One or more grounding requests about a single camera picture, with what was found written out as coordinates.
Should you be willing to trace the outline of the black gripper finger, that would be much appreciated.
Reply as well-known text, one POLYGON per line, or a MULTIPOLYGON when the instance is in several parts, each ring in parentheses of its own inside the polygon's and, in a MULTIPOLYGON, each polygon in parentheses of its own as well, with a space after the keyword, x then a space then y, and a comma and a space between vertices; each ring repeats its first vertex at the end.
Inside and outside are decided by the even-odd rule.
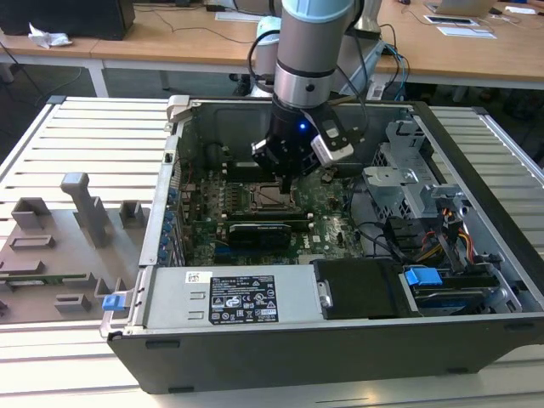
POLYGON ((290 148, 287 152, 287 189, 292 187, 295 180, 311 174, 320 166, 320 161, 317 158, 312 148, 290 148))
POLYGON ((288 191, 288 167, 286 161, 280 158, 268 147, 266 140, 252 143, 252 159, 279 183, 280 191, 288 191))

